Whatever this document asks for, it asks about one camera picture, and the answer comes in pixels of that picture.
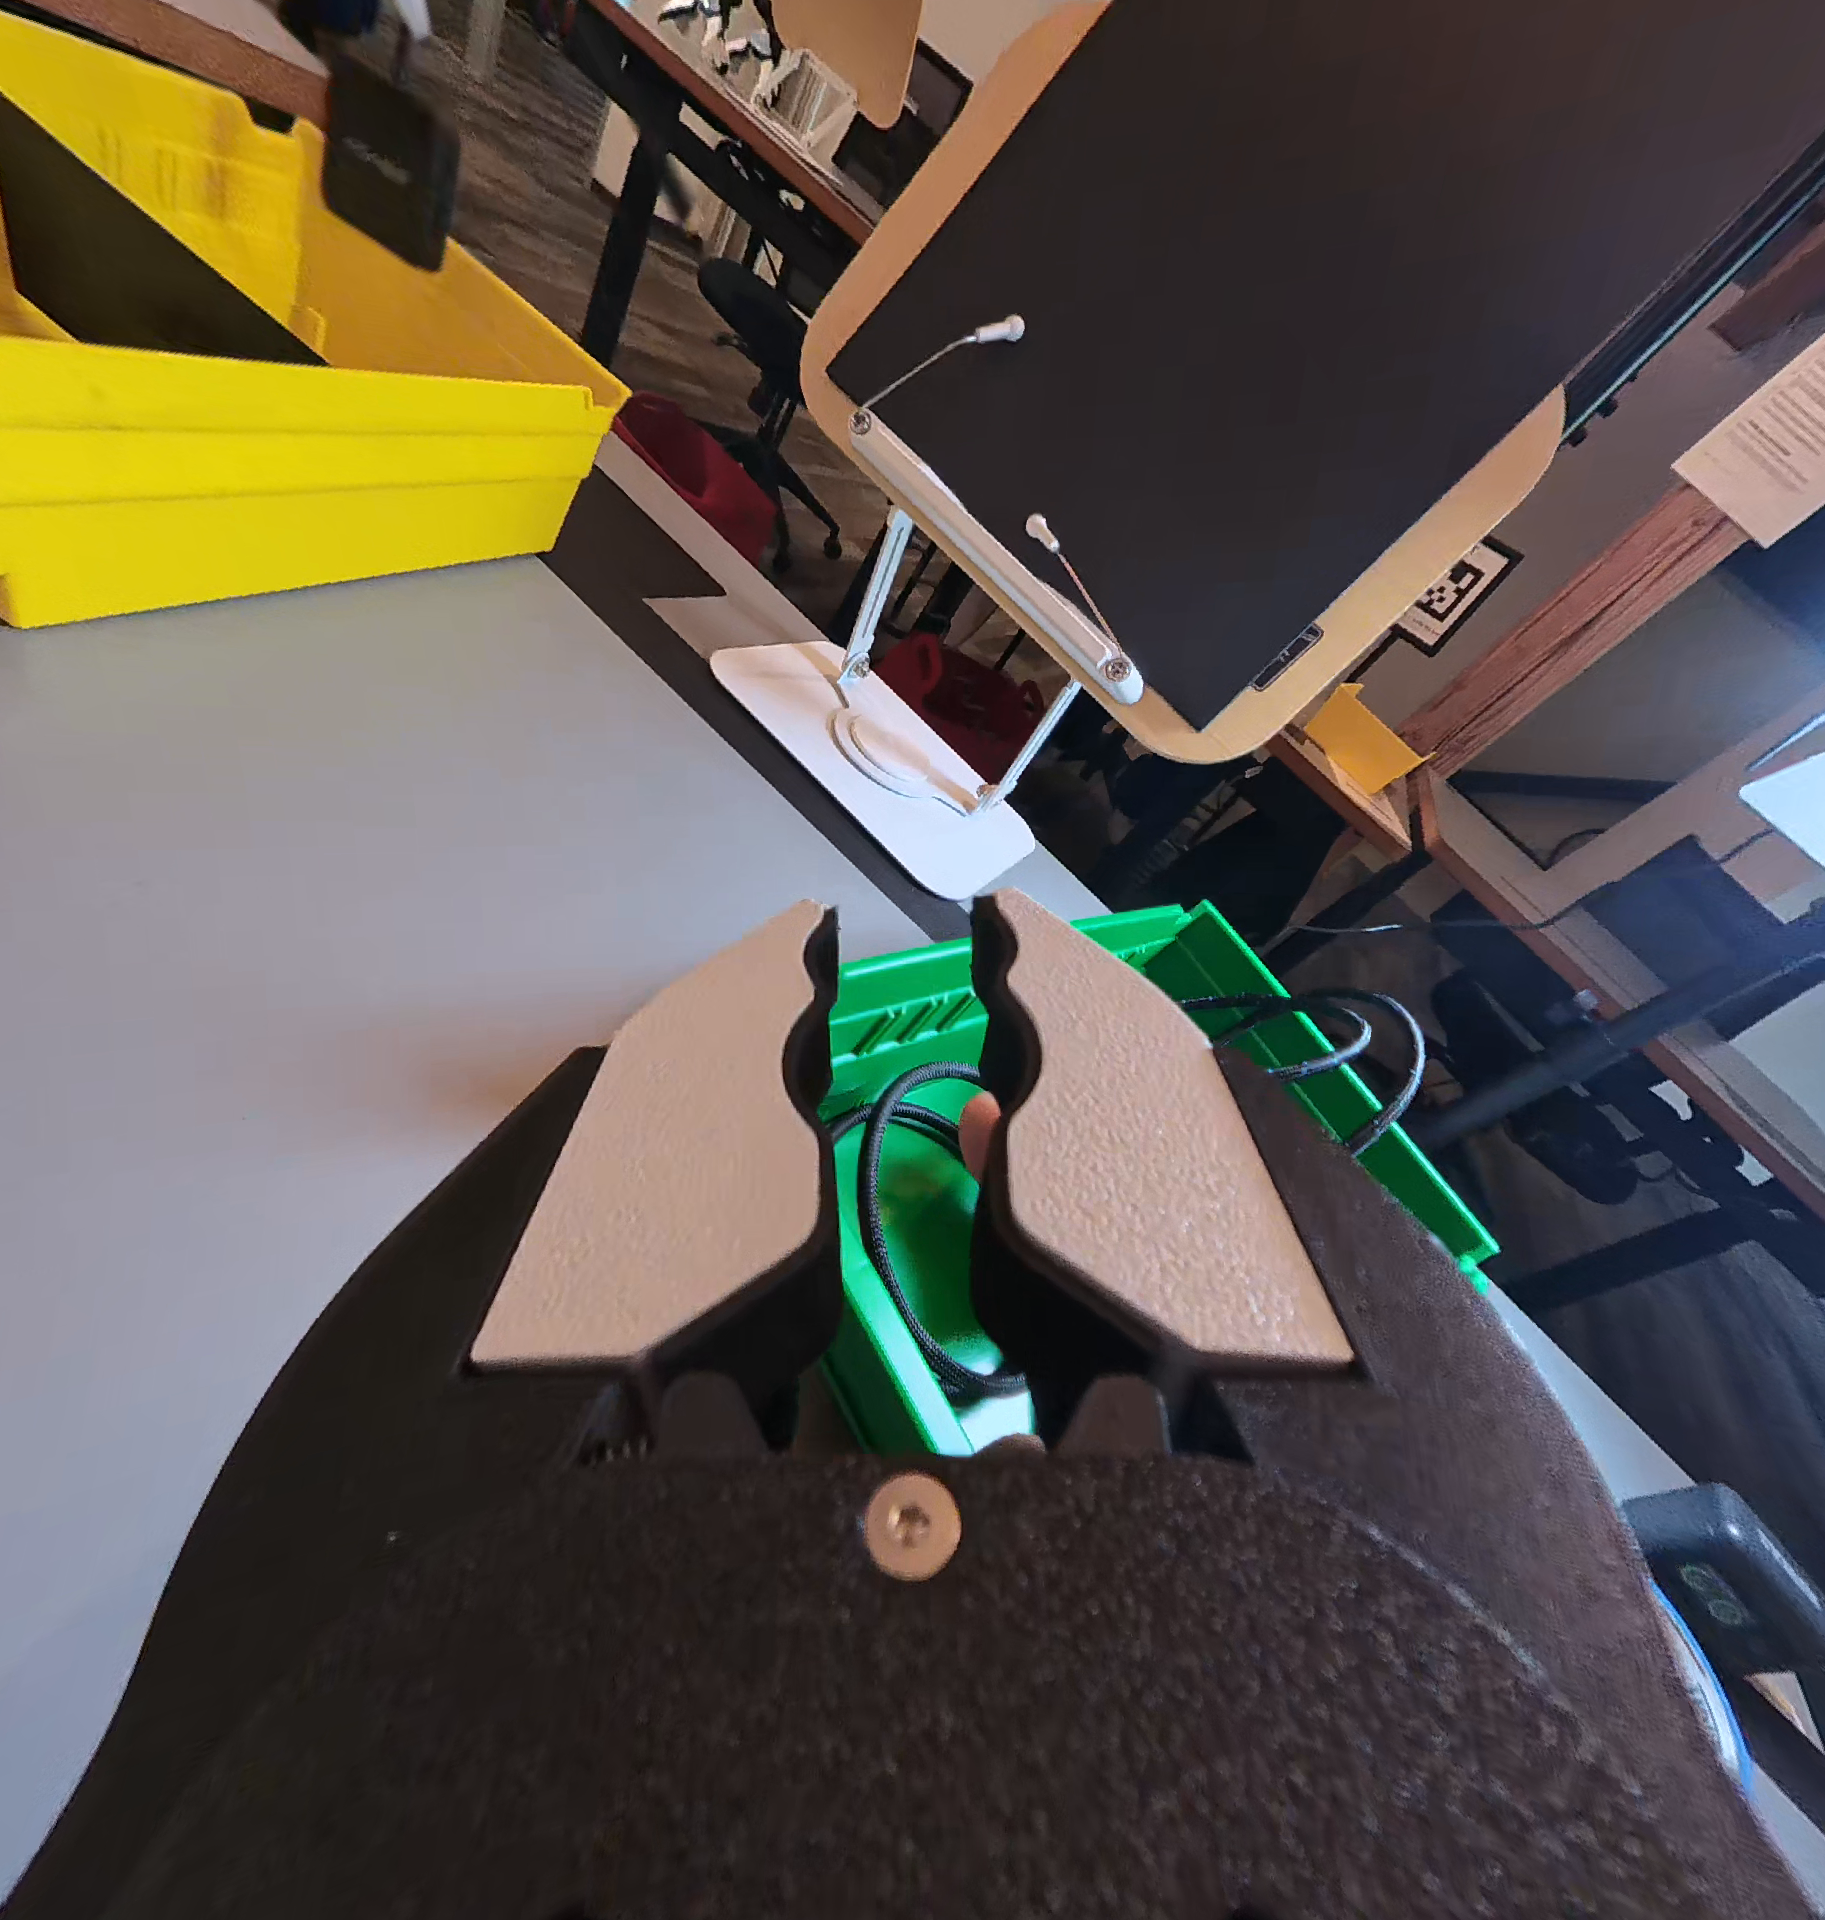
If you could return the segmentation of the small black box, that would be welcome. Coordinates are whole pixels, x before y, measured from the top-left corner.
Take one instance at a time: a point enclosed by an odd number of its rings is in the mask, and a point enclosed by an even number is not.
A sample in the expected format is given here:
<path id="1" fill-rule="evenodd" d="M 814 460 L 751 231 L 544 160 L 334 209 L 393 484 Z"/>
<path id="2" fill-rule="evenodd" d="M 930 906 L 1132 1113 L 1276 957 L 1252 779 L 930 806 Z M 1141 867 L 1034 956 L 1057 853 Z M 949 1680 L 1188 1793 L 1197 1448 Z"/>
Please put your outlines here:
<path id="1" fill-rule="evenodd" d="M 1738 1494 L 1685 1485 L 1620 1513 L 1720 1676 L 1825 1673 L 1825 1594 Z"/>

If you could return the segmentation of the green plastic bin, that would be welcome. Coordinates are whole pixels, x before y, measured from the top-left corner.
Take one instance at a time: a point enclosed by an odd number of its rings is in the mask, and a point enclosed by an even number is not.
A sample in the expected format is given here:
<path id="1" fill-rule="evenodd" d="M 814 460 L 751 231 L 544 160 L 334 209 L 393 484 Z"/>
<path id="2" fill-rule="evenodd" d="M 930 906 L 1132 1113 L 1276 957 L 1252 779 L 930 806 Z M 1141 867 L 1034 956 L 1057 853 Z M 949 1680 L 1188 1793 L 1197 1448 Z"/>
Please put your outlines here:
<path id="1" fill-rule="evenodd" d="M 1210 906 L 1158 906 L 1074 923 L 1095 944 L 1177 1001 L 1192 993 L 1282 991 L 1258 954 Z M 972 946 L 960 939 L 842 967 L 829 1019 L 831 1087 L 824 1118 L 867 1101 L 892 1075 L 932 1061 L 978 1063 L 987 1013 L 972 989 Z M 1334 1138 L 1371 1118 L 1410 1063 L 1399 1027 L 1382 1023 L 1349 1068 L 1300 1079 L 1294 1099 Z M 859 1243 L 859 1138 L 836 1144 L 843 1252 L 843 1321 L 823 1363 L 829 1396 L 866 1452 L 971 1455 L 1033 1432 L 1027 1396 L 946 1403 Z M 1452 1256 L 1475 1292 L 1497 1245 L 1445 1176 L 1399 1128 L 1359 1158 Z M 946 1152 L 892 1128 L 882 1161 L 885 1222 L 905 1289 L 927 1326 L 977 1368 L 1003 1365 L 972 1315 L 968 1260 L 972 1176 Z"/>

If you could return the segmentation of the black adapter box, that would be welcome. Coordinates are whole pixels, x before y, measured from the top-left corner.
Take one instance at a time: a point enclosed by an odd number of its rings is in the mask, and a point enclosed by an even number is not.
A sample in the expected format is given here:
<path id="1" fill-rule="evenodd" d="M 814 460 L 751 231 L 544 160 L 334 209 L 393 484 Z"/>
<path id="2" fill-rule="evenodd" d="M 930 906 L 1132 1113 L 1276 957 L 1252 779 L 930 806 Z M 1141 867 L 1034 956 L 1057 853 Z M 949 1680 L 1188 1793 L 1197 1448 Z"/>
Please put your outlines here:
<path id="1" fill-rule="evenodd" d="M 460 136 L 413 84 L 354 58 L 330 61 L 324 204 L 408 267 L 444 269 Z"/>

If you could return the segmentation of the yellow plastic bin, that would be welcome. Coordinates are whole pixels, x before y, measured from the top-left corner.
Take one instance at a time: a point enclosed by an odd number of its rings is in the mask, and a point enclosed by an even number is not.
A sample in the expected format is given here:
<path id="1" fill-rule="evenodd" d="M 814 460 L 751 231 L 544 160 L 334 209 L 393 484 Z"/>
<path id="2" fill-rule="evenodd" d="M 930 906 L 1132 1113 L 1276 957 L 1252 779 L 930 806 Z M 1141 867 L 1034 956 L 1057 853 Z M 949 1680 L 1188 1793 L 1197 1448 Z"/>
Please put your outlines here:
<path id="1" fill-rule="evenodd" d="M 629 389 L 465 248 L 325 204 L 325 135 L 0 13 L 0 90 L 324 366 L 83 345 L 0 214 L 0 618 L 46 628 L 544 552 Z"/>

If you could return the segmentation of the black braided cable silver plug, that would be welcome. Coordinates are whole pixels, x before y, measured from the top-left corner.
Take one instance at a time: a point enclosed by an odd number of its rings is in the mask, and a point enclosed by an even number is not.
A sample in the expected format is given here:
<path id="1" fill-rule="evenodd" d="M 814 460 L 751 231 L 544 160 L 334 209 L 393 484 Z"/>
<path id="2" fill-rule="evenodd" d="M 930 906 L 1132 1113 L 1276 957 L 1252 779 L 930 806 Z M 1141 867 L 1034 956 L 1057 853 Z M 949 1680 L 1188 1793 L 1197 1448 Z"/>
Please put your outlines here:
<path id="1" fill-rule="evenodd" d="M 1322 1027 L 1315 1027 L 1315 1050 L 1300 1063 L 1269 1065 L 1265 1073 L 1282 1082 L 1313 1079 L 1323 1073 L 1349 1068 L 1361 1061 L 1382 1023 L 1399 1027 L 1410 1043 L 1410 1063 L 1399 1089 L 1385 1094 L 1379 1109 L 1361 1121 L 1355 1128 L 1340 1138 L 1351 1157 L 1372 1152 L 1379 1139 L 1401 1128 L 1410 1107 L 1416 1104 L 1425 1082 L 1429 1063 L 1429 1036 L 1420 1019 L 1396 998 L 1378 989 L 1308 989 L 1304 993 L 1286 991 L 1232 991 L 1232 993 L 1192 993 L 1179 997 L 1177 1006 L 1191 1018 L 1220 1016 L 1222 1023 L 1210 1031 L 1216 1052 L 1235 1046 L 1239 1034 L 1284 1018 L 1333 1018 L 1349 1023 L 1349 1036 L 1334 1043 Z M 855 1214 L 859 1223 L 859 1243 L 869 1260 L 877 1284 L 890 1307 L 899 1314 L 907 1338 L 920 1353 L 920 1360 L 938 1381 L 946 1403 L 965 1408 L 981 1402 L 1016 1399 L 1027 1395 L 1027 1380 L 1022 1368 L 1011 1365 L 991 1365 L 977 1368 L 927 1326 L 919 1301 L 905 1289 L 890 1232 L 885 1222 L 882 1197 L 882 1161 L 892 1128 L 904 1128 L 927 1139 L 946 1157 L 965 1167 L 964 1116 L 935 1111 L 914 1101 L 914 1091 L 941 1082 L 962 1082 L 977 1094 L 987 1091 L 977 1063 L 965 1061 L 932 1061 L 911 1065 L 874 1096 L 859 1101 L 839 1116 L 829 1118 L 829 1139 L 843 1142 L 847 1135 L 859 1138 L 855 1161 Z"/>

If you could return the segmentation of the white paper label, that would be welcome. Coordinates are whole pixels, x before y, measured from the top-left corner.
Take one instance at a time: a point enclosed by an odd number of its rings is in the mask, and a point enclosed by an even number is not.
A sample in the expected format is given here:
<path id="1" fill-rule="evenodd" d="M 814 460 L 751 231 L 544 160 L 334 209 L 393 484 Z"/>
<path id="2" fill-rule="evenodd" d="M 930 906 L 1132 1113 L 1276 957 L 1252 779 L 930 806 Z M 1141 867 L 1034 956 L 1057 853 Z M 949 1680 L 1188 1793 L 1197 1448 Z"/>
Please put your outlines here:
<path id="1" fill-rule="evenodd" d="M 1752 391 L 1673 474 L 1759 546 L 1825 507 L 1825 333 Z"/>

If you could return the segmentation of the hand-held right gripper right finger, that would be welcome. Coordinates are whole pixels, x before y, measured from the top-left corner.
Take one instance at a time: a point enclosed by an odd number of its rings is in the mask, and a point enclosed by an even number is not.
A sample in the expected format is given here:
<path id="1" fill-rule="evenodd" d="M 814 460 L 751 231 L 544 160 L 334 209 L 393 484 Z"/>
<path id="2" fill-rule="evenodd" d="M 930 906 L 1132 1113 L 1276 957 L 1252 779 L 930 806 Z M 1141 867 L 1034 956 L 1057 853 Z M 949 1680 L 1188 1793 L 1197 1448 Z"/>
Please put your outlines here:
<path id="1" fill-rule="evenodd" d="M 1033 898 L 972 901 L 996 1099 L 972 1311 L 1033 1388 L 1340 1375 L 1353 1343 L 1212 1041 Z"/>

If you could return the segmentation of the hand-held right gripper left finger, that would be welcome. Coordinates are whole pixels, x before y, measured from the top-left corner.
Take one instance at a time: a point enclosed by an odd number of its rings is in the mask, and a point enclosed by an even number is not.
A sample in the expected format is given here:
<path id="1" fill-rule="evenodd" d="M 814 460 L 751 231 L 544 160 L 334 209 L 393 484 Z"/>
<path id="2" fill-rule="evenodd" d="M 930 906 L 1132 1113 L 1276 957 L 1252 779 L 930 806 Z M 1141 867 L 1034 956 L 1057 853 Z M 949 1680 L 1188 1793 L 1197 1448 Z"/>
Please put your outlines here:
<path id="1" fill-rule="evenodd" d="M 785 1388 L 843 1315 L 820 1104 L 838 915 L 801 900 L 605 1046 L 468 1346 L 486 1373 L 614 1366 Z"/>

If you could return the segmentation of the white square marker tag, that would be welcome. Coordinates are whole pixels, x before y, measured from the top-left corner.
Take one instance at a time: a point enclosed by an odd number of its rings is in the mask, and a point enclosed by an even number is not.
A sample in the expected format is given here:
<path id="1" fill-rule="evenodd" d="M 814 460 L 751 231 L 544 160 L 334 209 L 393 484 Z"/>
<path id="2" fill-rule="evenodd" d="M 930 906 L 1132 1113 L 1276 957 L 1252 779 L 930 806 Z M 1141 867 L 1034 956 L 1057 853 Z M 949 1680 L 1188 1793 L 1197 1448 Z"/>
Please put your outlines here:
<path id="1" fill-rule="evenodd" d="M 1504 539 L 1477 539 L 1388 632 L 1433 658 L 1520 562 L 1523 555 Z"/>

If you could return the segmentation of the black panel with wooden rim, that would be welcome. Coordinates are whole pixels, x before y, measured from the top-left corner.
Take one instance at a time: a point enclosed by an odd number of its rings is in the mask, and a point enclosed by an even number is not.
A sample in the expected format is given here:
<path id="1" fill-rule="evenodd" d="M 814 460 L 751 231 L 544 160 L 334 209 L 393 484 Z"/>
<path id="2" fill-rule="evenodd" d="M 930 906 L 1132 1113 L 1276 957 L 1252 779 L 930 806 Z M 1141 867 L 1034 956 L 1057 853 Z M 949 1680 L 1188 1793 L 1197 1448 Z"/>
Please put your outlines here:
<path id="1" fill-rule="evenodd" d="M 1098 704 L 1224 760 L 1820 183 L 1825 4 L 1061 4 L 829 288 L 802 393 L 852 454 L 866 396 L 1022 315 L 877 414 L 1082 602 L 1042 511 L 1144 677 Z"/>

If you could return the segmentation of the wooden beam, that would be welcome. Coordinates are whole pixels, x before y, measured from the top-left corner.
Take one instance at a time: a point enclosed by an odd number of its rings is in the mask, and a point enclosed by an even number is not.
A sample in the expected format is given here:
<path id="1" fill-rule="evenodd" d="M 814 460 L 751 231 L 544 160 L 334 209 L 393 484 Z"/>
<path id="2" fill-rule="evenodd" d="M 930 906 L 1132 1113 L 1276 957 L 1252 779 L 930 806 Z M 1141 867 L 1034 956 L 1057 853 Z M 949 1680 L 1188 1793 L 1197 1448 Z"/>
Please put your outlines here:
<path id="1" fill-rule="evenodd" d="M 1616 539 L 1403 720 L 1440 775 L 1464 768 L 1646 618 L 1729 562 L 1750 536 L 1674 482 Z"/>

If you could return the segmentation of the wooden office desk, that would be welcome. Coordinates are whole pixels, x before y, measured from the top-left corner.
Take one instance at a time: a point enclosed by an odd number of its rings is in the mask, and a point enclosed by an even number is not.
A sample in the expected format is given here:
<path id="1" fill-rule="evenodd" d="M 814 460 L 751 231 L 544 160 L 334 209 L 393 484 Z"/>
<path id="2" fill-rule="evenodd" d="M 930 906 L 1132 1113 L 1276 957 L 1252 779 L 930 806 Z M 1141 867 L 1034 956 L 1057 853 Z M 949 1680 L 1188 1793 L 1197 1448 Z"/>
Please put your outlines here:
<path id="1" fill-rule="evenodd" d="M 842 176 L 622 4 L 581 4 L 564 53 L 634 126 L 581 328 L 594 359 L 614 358 L 657 206 L 673 198 L 684 176 L 724 202 L 820 294 L 874 231 L 875 214 L 850 197 Z"/>

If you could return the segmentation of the blue tape roll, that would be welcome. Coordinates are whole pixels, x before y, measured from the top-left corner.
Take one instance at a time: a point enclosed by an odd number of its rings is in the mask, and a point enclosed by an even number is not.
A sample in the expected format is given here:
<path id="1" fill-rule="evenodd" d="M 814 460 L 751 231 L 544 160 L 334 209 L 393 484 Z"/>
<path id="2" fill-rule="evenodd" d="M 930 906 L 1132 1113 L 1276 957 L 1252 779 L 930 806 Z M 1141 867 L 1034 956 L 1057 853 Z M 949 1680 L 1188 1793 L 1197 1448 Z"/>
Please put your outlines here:
<path id="1" fill-rule="evenodd" d="M 1663 1626 L 1674 1672 L 1692 1701 L 1692 1712 L 1707 1741 L 1715 1750 L 1720 1767 L 1735 1782 L 1742 1797 L 1755 1799 L 1756 1767 L 1733 1698 L 1671 1598 L 1655 1583 L 1650 1585 L 1650 1592 L 1653 1605 L 1659 1609 L 1659 1622 Z"/>

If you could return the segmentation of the black office chair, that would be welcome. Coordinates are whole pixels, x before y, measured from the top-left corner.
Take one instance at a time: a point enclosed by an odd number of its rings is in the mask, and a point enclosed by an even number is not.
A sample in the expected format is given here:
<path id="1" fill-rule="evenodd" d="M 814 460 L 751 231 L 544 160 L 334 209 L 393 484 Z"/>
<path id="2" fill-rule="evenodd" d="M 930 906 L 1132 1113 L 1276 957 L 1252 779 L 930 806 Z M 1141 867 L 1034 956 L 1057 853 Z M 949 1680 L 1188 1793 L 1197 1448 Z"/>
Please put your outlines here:
<path id="1" fill-rule="evenodd" d="M 711 310 L 725 325 L 727 345 L 755 370 L 749 406 L 755 414 L 755 431 L 743 433 L 705 422 L 705 431 L 719 442 L 724 451 L 743 467 L 760 492 L 775 507 L 769 570 L 772 577 L 788 572 L 793 539 L 784 499 L 793 496 L 816 519 L 824 531 L 824 555 L 838 562 L 843 555 L 839 522 L 827 506 L 807 488 L 801 474 L 784 456 L 784 435 L 802 404 L 801 355 L 806 322 L 780 288 L 753 269 L 725 254 L 706 257 L 696 269 L 696 284 Z"/>

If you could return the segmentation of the white tipped pin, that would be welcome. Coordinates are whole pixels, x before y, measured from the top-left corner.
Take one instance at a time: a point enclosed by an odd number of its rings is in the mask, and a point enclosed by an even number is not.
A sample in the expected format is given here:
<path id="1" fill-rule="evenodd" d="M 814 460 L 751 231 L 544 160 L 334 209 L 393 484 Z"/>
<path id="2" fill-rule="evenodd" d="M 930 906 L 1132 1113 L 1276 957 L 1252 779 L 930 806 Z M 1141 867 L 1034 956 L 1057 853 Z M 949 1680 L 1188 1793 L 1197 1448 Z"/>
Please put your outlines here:
<path id="1" fill-rule="evenodd" d="M 1086 587 L 1084 578 L 1080 577 L 1077 567 L 1068 562 L 1068 555 L 1062 546 L 1057 534 L 1051 528 L 1051 524 L 1047 522 L 1042 511 L 1034 511 L 1034 514 L 1025 516 L 1025 536 L 1029 539 L 1034 539 L 1036 544 L 1041 544 L 1042 551 L 1061 564 L 1070 587 L 1074 587 L 1077 598 L 1084 603 L 1090 622 L 1103 632 L 1110 654 L 1114 654 L 1114 655 L 1122 654 L 1122 647 L 1115 639 L 1111 624 L 1098 608 L 1097 600 L 1092 598 L 1092 593 Z"/>
<path id="2" fill-rule="evenodd" d="M 907 369 L 904 369 L 902 372 L 897 372 L 894 376 L 885 382 L 880 388 L 875 388 L 874 393 L 866 396 L 855 406 L 852 419 L 874 417 L 875 406 L 885 399 L 894 396 L 902 388 L 911 385 L 914 378 L 926 375 L 926 370 L 935 369 L 946 358 L 962 354 L 962 352 L 977 348 L 977 346 L 984 346 L 984 345 L 1019 345 L 1019 341 L 1023 339 L 1023 332 L 1025 332 L 1025 322 L 1018 313 L 1011 313 L 991 324 L 975 325 L 965 333 L 946 341 L 946 345 L 930 352 L 926 358 L 917 359 L 914 363 L 911 363 Z"/>

